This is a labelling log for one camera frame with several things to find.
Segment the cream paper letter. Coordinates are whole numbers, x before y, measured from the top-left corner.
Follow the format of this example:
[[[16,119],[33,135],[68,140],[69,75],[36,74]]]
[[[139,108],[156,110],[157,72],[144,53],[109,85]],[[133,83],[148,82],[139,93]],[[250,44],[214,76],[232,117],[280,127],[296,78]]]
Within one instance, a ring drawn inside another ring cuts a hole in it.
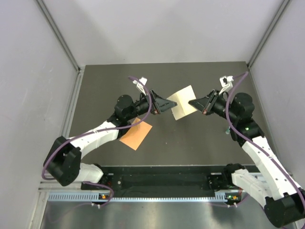
[[[188,103],[190,100],[196,99],[191,85],[175,92],[167,99],[177,103],[177,106],[172,108],[172,114],[176,121],[197,111]]]

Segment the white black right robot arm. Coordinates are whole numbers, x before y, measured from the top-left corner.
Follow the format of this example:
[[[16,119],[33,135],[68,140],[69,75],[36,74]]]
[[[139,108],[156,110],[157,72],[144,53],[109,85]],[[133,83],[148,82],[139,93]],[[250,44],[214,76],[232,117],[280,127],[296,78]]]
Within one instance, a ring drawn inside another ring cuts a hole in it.
[[[264,177],[261,182],[240,164],[228,164],[222,171],[226,188],[240,187],[264,209],[277,228],[304,219],[305,191],[281,165],[267,138],[252,118],[254,104],[246,93],[237,93],[229,102],[217,90],[188,102],[204,115],[217,114],[230,123],[231,138],[236,141]]]

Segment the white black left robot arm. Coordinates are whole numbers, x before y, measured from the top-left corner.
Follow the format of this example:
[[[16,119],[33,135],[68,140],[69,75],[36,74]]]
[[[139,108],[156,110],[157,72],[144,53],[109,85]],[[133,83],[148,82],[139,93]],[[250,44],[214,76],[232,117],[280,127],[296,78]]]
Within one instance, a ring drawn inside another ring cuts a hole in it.
[[[176,106],[177,102],[160,97],[154,90],[148,94],[141,93],[137,101],[129,95],[122,95],[117,100],[114,113],[100,126],[79,136],[56,138],[43,163],[43,172],[49,172],[63,187],[73,182],[89,182],[97,189],[103,189],[108,178],[102,168],[84,164],[82,158],[105,143],[123,137],[134,126],[130,120],[148,113],[159,115]]]

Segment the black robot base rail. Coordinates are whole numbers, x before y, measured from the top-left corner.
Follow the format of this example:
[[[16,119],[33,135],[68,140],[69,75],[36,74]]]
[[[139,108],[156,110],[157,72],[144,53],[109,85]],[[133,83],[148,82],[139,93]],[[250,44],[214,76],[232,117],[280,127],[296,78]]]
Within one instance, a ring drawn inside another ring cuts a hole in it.
[[[82,190],[110,187],[115,198],[211,197],[221,189],[237,189],[223,175],[226,166],[102,167],[97,184],[83,182]]]

